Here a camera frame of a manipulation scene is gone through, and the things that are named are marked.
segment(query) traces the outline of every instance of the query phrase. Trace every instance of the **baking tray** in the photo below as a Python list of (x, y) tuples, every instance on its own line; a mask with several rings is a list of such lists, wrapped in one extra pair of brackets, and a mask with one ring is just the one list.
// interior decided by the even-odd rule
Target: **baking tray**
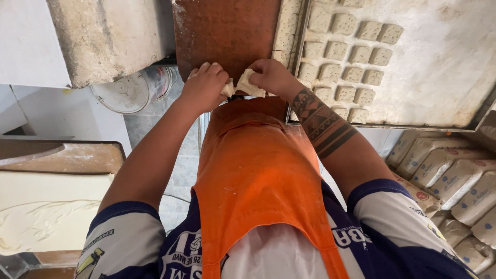
[[(296, 45), (295, 59), (292, 64), (292, 71), (291, 71), (291, 73), (294, 76), (297, 76), (299, 66), (302, 61), (303, 44), (305, 42), (305, 39), (313, 40), (314, 38), (316, 38), (315, 36), (316, 34), (312, 33), (311, 31), (309, 31), (310, 33), (307, 34), (307, 25), (310, 17), (310, 8), (313, 2), (314, 0), (303, 0), (302, 2), (302, 4), (304, 5), (303, 8), (304, 14), (302, 17), (302, 24), (297, 30), (297, 34), (299, 36)], [(471, 5), (470, 7), (473, 10), (465, 9), (466, 7), (464, 6), (468, 4)], [(493, 24), (491, 23), (494, 20), (496, 20), (496, 15), (491, 15), (489, 14), (489, 12), (485, 12), (488, 9), (491, 10), (492, 8), (496, 8), (496, 1), (494, 3), (493, 2), (488, 3), (488, 2), (484, 2), (483, 0), (474, 0), (472, 3), (463, 2), (460, 3), (459, 6), (453, 6), (450, 5), (449, 0), (440, 0), (440, 1), (430, 2), (428, 4), (425, 4), (425, 2), (423, 2), (422, 0), (412, 0), (412, 2), (409, 4), (408, 7), (402, 7), (402, 6), (404, 6), (404, 3), (399, 0), (393, 2), (391, 2), (390, 0), (377, 0), (374, 3), (367, 2), (366, 7), (354, 11), (352, 10), (350, 11), (350, 13), (356, 14), (357, 18), (359, 18), (358, 25), (363, 20), (376, 20), (384, 23), (397, 23), (401, 26), (404, 26), (405, 32), (403, 36), (407, 36), (407, 38), (404, 39), (405, 42), (403, 42), (402, 44), (400, 40), (400, 42), (398, 42), (397, 45), (386, 46), (386, 47), (392, 48), (395, 54), (396, 53), (402, 54), (401, 58), (398, 60), (405, 60), (406, 62), (410, 63), (408, 64), (409, 66), (413, 65), (413, 67), (417, 67), (418, 68), (417, 71), (420, 70), (427, 71), (429, 75), (449, 75), (451, 74), (451, 72), (449, 72), (447, 69), (454, 69), (453, 71), (455, 75), (452, 77), (453, 82), (450, 85), (451, 87), (450, 86), (448, 86), (448, 88), (443, 87), (443, 82), (446, 83), (447, 80), (445, 76), (441, 76), (439, 78), (441, 80), (439, 84), (434, 84), (434, 87), (436, 89), (435, 91), (436, 94), (428, 94), (429, 90), (425, 90), (425, 88), (422, 88), (423, 86), (422, 83), (414, 83), (413, 84), (414, 87), (409, 87), (408, 89), (410, 91), (413, 91), (414, 89), (418, 90), (419, 96), (424, 98), (423, 103), (419, 102), (418, 104), (415, 104), (417, 105), (416, 107), (412, 106), (417, 109), (420, 108), (420, 110), (413, 111), (414, 114), (417, 113), (418, 115), (420, 115), (417, 118), (412, 118), (413, 120), (409, 119), (408, 117), (405, 117), (404, 114), (406, 113), (400, 112), (401, 109), (405, 107), (405, 105), (408, 105), (408, 103), (404, 101), (403, 103), (400, 103), (397, 107), (395, 106), (392, 108), (393, 115), (394, 113), (398, 115), (402, 115), (396, 117), (396, 120), (390, 121), (391, 113), (387, 114), (386, 112), (386, 113), (382, 113), (383, 115), (381, 115), (383, 119), (385, 119), (384, 121), (372, 120), (373, 123), (352, 124), (352, 125), (354, 127), (359, 127), (359, 128), (404, 129), (404, 130), (443, 131), (443, 132), (474, 132), (475, 130), (478, 129), (482, 121), (486, 118), (486, 116), (491, 111), (491, 108), (496, 103), (496, 85), (495, 85), (496, 74), (494, 67), (491, 68), (491, 65), (494, 64), (494, 61), (496, 61), (496, 57), (490, 56), (491, 45), (494, 45), (494, 43), (496, 43), (496, 40), (492, 36), (490, 36), (490, 34), (496, 31), (496, 28), (492, 27)], [(385, 13), (384, 11), (387, 10), (388, 8), (389, 9), (394, 8), (396, 9), (395, 10), (396, 12), (392, 14), (384, 15)], [(343, 11), (343, 7), (338, 7), (337, 10), (334, 9), (336, 9), (336, 7), (333, 8), (332, 10), (333, 13), (340, 13), (340, 12), (346, 13), (346, 11)], [(425, 11), (426, 9), (429, 10), (430, 14), (426, 15), (425, 13), (419, 12), (419, 11)], [(424, 29), (421, 29), (420, 27), (415, 28), (416, 27), (415, 24), (417, 25), (422, 24), (422, 22), (419, 21), (418, 19), (416, 19), (415, 21), (416, 16), (419, 16), (419, 18), (420, 17), (425, 18), (431, 15), (436, 16), (436, 18), (432, 19), (434, 22), (430, 22), (430, 24), (432, 24), (431, 28), (428, 29), (430, 33), (426, 32)], [(479, 21), (474, 21), (474, 19), (481, 17), (483, 19)], [(457, 25), (457, 24), (461, 24), (462, 22), (473, 22), (468, 27), (467, 25), (465, 25), (467, 30), (464, 30), (464, 33), (460, 33), (459, 25)], [(437, 36), (439, 34), (446, 36), (446, 34), (440, 33), (440, 30), (443, 32), (445, 32), (446, 30), (444, 29), (442, 30), (442, 28), (439, 28), (439, 26), (442, 26), (445, 29), (446, 28), (451, 29), (448, 30), (448, 33), (450, 35), (454, 33), (455, 36), (451, 38)], [(356, 38), (354, 38), (354, 36), (355, 34), (351, 35), (349, 38), (349, 40), (353, 40), (351, 44), (355, 44), (357, 40)], [(473, 46), (470, 46), (472, 41), (475, 41), (476, 43), (478, 42), (479, 44), (482, 42), (483, 44), (482, 47), (476, 49), (475, 56), (473, 55), (475, 50), (471, 50), (469, 48), (469, 47), (473, 48)], [(436, 61), (430, 61), (429, 59), (431, 59), (431, 56), (433, 56), (432, 53), (425, 53), (426, 50), (422, 48), (426, 43), (432, 44), (429, 45), (429, 47), (432, 50), (427, 49), (428, 51), (431, 52), (438, 51), (438, 49), (444, 50), (447, 48), (446, 52), (443, 53), (444, 57), (441, 55), (441, 57), (438, 57)], [(376, 47), (376, 45), (379, 43), (373, 42), (373, 44), (374, 45), (372, 45), (372, 47)], [(404, 56), (408, 56), (412, 52), (414, 53), (413, 57), (419, 56), (420, 59), (422, 59), (422, 55), (424, 55), (424, 57), (428, 58), (424, 60), (430, 62), (433, 65), (428, 63), (425, 64), (417, 63), (418, 65), (415, 65), (413, 62), (414, 60), (412, 60), (411, 57), (409, 58), (409, 60), (403, 58)], [(466, 57), (467, 55), (471, 55), (471, 58), (463, 60), (464, 57)], [(487, 64), (482, 64), (481, 67), (482, 61), (487, 61)], [(388, 65), (384, 70), (386, 74), (387, 71), (391, 71), (389, 67), (390, 65)], [(392, 70), (396, 72), (401, 72), (398, 71), (401, 69), (397, 69), (394, 66)], [(476, 70), (480, 70), (481, 72), (480, 76), (476, 77), (478, 78), (477, 82), (475, 83), (469, 83), (469, 82), (463, 83), (464, 81), (462, 81), (462, 83), (458, 82), (462, 78), (456, 76), (456, 74), (469, 75), (469, 73), (475, 72)], [(396, 72), (394, 73), (396, 75), (394, 80), (395, 83), (397, 83), (398, 80), (402, 79), (400, 73), (396, 73)], [(462, 87), (468, 86), (470, 90), (467, 90), (466, 92), (463, 90), (457, 90), (458, 84), (460, 84), (460, 86)], [(388, 98), (396, 98), (396, 100), (400, 100), (399, 102), (401, 102), (403, 99), (408, 99), (408, 98), (411, 99), (413, 94), (417, 94), (416, 91), (413, 93), (394, 92), (394, 90), (391, 90), (390, 87), (388, 88), (388, 90), (383, 90), (383, 91), (386, 91), (386, 94), (383, 94), (381, 96), (382, 97), (381, 101), (383, 103), (384, 103), (384, 99), (388, 99)], [(430, 98), (429, 101), (432, 101), (432, 103), (436, 103), (438, 106), (429, 107), (425, 105), (426, 97), (427, 99)], [(287, 103), (286, 116), (285, 116), (286, 124), (300, 125), (300, 123), (297, 121), (289, 120), (290, 112), (291, 112), (291, 107)]]

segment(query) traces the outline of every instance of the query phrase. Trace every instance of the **tribal tattoo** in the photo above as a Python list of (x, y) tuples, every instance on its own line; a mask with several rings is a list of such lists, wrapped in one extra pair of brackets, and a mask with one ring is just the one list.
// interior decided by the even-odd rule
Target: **tribal tattoo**
[(296, 95), (291, 106), (320, 159), (327, 158), (357, 133), (307, 88)]

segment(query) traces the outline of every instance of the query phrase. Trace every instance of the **white bucket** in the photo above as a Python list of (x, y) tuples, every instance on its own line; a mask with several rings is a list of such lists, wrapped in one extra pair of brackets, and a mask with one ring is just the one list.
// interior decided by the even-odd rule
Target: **white bucket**
[(162, 100), (178, 81), (173, 67), (149, 67), (116, 82), (91, 85), (95, 97), (112, 111), (130, 114)]

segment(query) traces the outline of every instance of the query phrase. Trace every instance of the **baker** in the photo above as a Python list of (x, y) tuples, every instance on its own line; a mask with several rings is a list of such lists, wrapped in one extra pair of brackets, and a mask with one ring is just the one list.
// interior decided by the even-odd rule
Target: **baker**
[[(76, 278), (476, 278), (355, 128), (281, 63), (250, 68), (249, 82), (278, 97), (219, 106), (228, 73), (191, 72), (105, 194)], [(285, 101), (301, 126), (281, 121)], [(166, 236), (162, 194), (188, 130), (212, 110), (187, 217)]]

